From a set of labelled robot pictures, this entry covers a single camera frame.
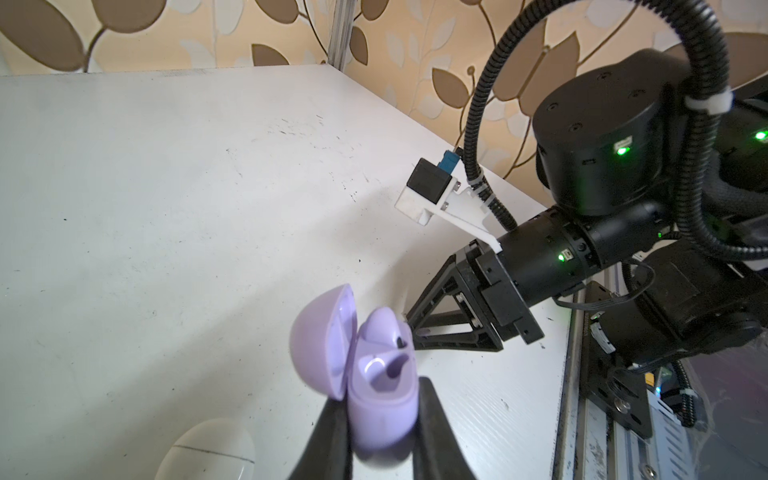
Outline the white round charging case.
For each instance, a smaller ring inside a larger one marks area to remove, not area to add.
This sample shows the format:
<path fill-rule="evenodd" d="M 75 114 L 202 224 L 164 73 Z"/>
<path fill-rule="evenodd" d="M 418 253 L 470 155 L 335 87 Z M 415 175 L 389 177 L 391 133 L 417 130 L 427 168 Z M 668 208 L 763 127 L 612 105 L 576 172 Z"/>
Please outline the white round charging case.
<path fill-rule="evenodd" d="M 252 479 L 255 446 L 237 421 L 206 420 L 185 432 L 163 458 L 155 478 Z"/>

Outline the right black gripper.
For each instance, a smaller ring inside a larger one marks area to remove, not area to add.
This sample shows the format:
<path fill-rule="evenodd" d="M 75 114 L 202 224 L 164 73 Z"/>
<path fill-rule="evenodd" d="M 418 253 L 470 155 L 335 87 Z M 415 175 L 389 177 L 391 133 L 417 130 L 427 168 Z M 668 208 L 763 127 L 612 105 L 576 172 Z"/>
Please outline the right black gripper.
<path fill-rule="evenodd" d="M 406 320 L 410 327 L 474 329 L 434 335 L 415 330 L 416 350 L 498 352 L 514 337 L 526 344 L 544 338 L 499 256 L 478 240 L 446 260 L 407 312 Z"/>

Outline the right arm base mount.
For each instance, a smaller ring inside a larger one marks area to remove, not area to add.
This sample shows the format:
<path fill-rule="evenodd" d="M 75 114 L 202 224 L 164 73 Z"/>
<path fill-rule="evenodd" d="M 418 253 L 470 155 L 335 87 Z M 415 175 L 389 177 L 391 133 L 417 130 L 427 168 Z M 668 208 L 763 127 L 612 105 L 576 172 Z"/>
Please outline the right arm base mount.
<path fill-rule="evenodd" d="M 653 435 L 644 377 L 626 368 L 617 347 L 608 340 L 602 322 L 613 319 L 616 308 L 586 310 L 582 335 L 580 395 L 608 419 L 642 439 Z"/>

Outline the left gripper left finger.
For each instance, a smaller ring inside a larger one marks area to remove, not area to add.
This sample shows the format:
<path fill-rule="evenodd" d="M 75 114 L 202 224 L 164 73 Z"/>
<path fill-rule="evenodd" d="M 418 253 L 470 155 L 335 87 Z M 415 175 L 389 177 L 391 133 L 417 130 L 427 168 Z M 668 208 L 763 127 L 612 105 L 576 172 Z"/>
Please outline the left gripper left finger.
<path fill-rule="evenodd" d="M 289 479 L 349 480 L 352 474 L 353 452 L 347 401 L 329 398 Z"/>

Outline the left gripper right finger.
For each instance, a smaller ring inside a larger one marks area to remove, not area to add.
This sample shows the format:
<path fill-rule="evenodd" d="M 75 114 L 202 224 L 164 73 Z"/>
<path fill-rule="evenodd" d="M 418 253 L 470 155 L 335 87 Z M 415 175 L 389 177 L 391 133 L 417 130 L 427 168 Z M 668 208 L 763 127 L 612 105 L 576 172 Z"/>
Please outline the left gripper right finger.
<path fill-rule="evenodd" d="M 462 454 L 436 389 L 427 377 L 419 378 L 412 468 L 414 479 L 476 479 Z"/>

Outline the purple round charging case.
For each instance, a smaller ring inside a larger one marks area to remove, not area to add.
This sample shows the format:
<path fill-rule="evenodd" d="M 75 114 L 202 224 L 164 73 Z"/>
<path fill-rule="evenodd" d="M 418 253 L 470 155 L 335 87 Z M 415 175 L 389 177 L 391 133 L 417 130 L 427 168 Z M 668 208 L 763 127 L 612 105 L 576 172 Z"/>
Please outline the purple round charging case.
<path fill-rule="evenodd" d="M 351 286 L 335 287 L 298 314 L 289 351 L 304 383 L 347 402 L 356 449 L 389 449 L 415 426 L 419 380 L 413 338 L 392 309 L 379 307 L 360 323 Z"/>

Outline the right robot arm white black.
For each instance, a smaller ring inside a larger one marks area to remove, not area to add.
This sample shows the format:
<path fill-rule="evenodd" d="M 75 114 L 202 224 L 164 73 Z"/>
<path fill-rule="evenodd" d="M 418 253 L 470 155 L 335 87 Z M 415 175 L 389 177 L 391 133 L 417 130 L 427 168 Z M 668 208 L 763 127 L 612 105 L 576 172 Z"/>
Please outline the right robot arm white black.
<path fill-rule="evenodd" d="M 532 118 L 536 168 L 554 205 L 518 223 L 477 158 L 487 101 L 514 52 L 560 8 L 524 7 L 475 87 L 464 144 L 439 164 L 420 160 L 405 188 L 414 214 L 456 206 L 452 170 L 462 163 L 471 208 L 492 214 L 501 237 L 460 220 L 471 243 L 450 256 L 407 313 L 418 350 L 499 351 L 540 340 L 532 308 L 578 309 L 586 280 L 613 265 L 629 274 L 623 296 L 582 306 L 604 349 L 625 368 L 742 346 L 767 325 L 767 196 L 725 182 L 716 140 L 747 103 L 729 85 L 727 42 L 704 1 L 649 1 L 677 34 L 683 58 L 652 49 L 567 81 Z"/>

